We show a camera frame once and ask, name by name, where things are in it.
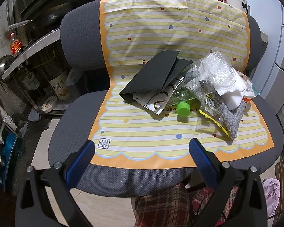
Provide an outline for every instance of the blue dot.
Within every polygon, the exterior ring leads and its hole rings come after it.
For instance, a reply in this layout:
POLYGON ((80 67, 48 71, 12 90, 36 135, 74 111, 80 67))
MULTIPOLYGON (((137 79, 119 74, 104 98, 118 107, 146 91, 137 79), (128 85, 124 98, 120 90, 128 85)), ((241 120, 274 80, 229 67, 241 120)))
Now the blue dot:
POLYGON ((182 137, 182 134, 176 134, 176 139, 181 139, 182 137))

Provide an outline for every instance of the folded black paper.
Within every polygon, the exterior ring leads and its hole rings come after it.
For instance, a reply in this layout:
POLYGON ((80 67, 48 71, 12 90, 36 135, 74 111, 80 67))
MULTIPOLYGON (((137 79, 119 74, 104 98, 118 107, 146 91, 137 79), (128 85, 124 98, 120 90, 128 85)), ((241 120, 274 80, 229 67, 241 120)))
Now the folded black paper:
POLYGON ((163 90, 192 60, 177 59, 180 51, 162 51, 145 64, 142 69, 120 92, 128 103, 133 102, 132 93, 140 91, 163 90))

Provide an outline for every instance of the metal screw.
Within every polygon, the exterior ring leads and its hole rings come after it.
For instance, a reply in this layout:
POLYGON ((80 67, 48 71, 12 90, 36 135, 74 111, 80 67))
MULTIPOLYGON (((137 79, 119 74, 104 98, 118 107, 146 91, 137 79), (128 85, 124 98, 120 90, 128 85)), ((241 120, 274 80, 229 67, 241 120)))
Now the metal screw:
POLYGON ((222 166, 223 166, 224 168, 230 168, 230 164, 229 164, 227 161, 223 161, 223 162, 222 162, 222 166))
POLYGON ((250 167, 250 170, 253 172, 253 173, 256 173, 257 172, 257 168, 255 166, 251 166, 250 167))
POLYGON ((29 166, 28 168, 26 168, 26 171, 29 173, 29 172, 32 172, 34 168, 32 166, 29 166))
POLYGON ((61 163, 61 162, 56 162, 56 163, 54 163, 54 168, 55 168, 55 169, 59 169, 59 168, 61 168, 61 166, 62 166, 62 163, 61 163))

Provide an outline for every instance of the trash pile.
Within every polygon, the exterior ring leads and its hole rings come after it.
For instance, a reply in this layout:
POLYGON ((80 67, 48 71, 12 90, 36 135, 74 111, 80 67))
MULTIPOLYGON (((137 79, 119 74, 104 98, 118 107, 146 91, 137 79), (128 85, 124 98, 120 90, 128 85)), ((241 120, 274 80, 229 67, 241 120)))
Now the trash pile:
POLYGON ((247 103, 259 94, 252 81, 237 72, 220 52, 196 62, 177 59, 178 54, 179 51, 162 51, 154 56, 120 95, 156 114, 165 107, 176 106, 181 117, 190 114, 192 100, 198 99, 200 113, 236 139, 247 103))

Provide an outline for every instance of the yellow striped tablecloth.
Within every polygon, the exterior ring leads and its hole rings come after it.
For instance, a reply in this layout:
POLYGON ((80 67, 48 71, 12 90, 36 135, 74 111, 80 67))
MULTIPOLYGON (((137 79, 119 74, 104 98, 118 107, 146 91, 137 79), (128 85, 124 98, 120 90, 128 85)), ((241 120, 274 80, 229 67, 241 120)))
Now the yellow striped tablecloth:
POLYGON ((197 60, 213 51, 244 70, 250 36, 246 14, 216 0, 101 0, 100 33, 111 86, 91 129, 96 144, 91 163, 129 169, 195 166, 188 151, 196 137, 221 160, 235 160, 272 148, 273 141, 257 107, 244 110, 234 141, 191 105, 187 118, 175 108, 154 114, 125 103, 120 91, 154 55, 179 50, 197 60))

